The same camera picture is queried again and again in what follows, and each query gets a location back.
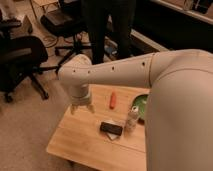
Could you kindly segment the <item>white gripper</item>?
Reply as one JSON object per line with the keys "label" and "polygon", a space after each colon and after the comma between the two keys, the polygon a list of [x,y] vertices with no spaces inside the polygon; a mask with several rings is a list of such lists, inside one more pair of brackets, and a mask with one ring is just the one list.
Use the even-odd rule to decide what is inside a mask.
{"label": "white gripper", "polygon": [[76,106],[86,106],[87,109],[91,112],[91,113],[95,113],[95,109],[94,106],[91,103],[91,94],[88,93],[86,96],[84,97],[72,97],[71,98],[71,106],[70,106],[70,113],[72,115],[75,114],[76,111]]}

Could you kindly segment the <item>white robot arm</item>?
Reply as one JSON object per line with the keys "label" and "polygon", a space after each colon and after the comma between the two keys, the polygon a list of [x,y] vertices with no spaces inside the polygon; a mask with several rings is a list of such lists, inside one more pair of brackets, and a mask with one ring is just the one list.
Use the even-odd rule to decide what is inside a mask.
{"label": "white robot arm", "polygon": [[91,102],[91,84],[148,88],[147,171],[213,171],[213,53],[163,51],[96,65],[80,54],[58,77],[76,106]]}

